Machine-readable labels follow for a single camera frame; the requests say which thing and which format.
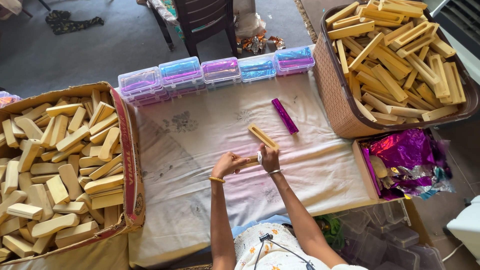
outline dark brown plastic chair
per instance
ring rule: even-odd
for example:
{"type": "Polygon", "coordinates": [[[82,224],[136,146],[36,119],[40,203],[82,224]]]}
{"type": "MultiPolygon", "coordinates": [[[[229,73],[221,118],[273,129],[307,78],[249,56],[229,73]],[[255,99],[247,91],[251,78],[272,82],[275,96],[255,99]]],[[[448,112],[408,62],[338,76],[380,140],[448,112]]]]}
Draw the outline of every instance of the dark brown plastic chair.
{"type": "Polygon", "coordinates": [[[233,26],[233,0],[174,0],[177,20],[190,56],[198,57],[197,43],[225,30],[233,55],[238,57],[233,26]]]}

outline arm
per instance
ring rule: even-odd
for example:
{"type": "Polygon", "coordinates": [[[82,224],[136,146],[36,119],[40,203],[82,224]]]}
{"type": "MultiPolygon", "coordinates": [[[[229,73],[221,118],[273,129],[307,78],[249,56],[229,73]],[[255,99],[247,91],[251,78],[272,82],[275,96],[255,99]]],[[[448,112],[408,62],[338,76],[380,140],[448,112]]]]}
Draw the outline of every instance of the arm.
{"type": "MultiPolygon", "coordinates": [[[[278,150],[260,145],[262,152],[262,165],[267,172],[280,169],[278,162],[278,150]]],[[[325,241],[322,231],[315,220],[308,213],[293,190],[288,185],[281,172],[273,173],[272,179],[282,196],[283,203],[287,208],[288,216],[292,221],[293,231],[302,247],[309,256],[321,260],[329,268],[338,264],[347,264],[325,241]]]]}
{"type": "MultiPolygon", "coordinates": [[[[228,152],[220,158],[212,169],[212,177],[223,179],[226,175],[239,173],[239,166],[246,164],[250,159],[240,159],[240,156],[228,152]]],[[[233,270],[237,263],[232,230],[228,222],[227,206],[223,193],[223,184],[212,180],[212,207],[210,218],[210,238],[212,242],[212,270],[233,270]]]]}

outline purple foil roll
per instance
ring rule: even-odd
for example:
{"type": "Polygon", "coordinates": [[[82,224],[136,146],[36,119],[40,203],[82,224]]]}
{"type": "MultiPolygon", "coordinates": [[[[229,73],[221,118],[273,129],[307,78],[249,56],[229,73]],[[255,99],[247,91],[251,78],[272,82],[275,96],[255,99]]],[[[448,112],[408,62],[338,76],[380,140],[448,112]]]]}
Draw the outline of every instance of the purple foil roll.
{"type": "Polygon", "coordinates": [[[280,115],[280,118],[282,119],[283,123],[287,127],[288,131],[290,131],[290,134],[297,133],[299,129],[297,128],[295,123],[292,121],[292,119],[288,115],[282,103],[280,103],[280,101],[276,98],[272,100],[272,104],[275,107],[276,111],[278,112],[278,115],[280,115]]]}

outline hand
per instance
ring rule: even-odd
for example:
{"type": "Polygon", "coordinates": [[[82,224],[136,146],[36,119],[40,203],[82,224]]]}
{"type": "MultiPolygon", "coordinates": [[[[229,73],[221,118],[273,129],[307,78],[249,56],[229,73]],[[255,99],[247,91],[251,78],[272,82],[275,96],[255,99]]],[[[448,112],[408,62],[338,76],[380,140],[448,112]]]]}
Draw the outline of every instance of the hand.
{"type": "Polygon", "coordinates": [[[278,162],[278,150],[267,147],[264,143],[260,144],[258,149],[262,153],[262,165],[266,172],[272,172],[280,169],[278,162]]]}
{"type": "Polygon", "coordinates": [[[239,158],[241,158],[241,156],[232,152],[227,152],[223,154],[220,160],[215,164],[212,169],[212,177],[223,179],[229,174],[239,173],[240,169],[238,169],[238,167],[245,165],[250,161],[250,158],[234,160],[239,158]]]}

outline camouflage cloth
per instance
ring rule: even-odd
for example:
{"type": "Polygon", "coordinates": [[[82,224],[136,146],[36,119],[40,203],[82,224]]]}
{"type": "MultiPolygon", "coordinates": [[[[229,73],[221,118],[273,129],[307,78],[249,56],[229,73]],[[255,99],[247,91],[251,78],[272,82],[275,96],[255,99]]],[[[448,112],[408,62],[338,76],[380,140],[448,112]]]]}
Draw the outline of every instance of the camouflage cloth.
{"type": "Polygon", "coordinates": [[[53,10],[45,17],[45,22],[47,22],[56,35],[80,31],[96,24],[103,25],[103,20],[100,17],[87,21],[70,21],[68,18],[70,18],[71,14],[69,11],[53,10]]]}

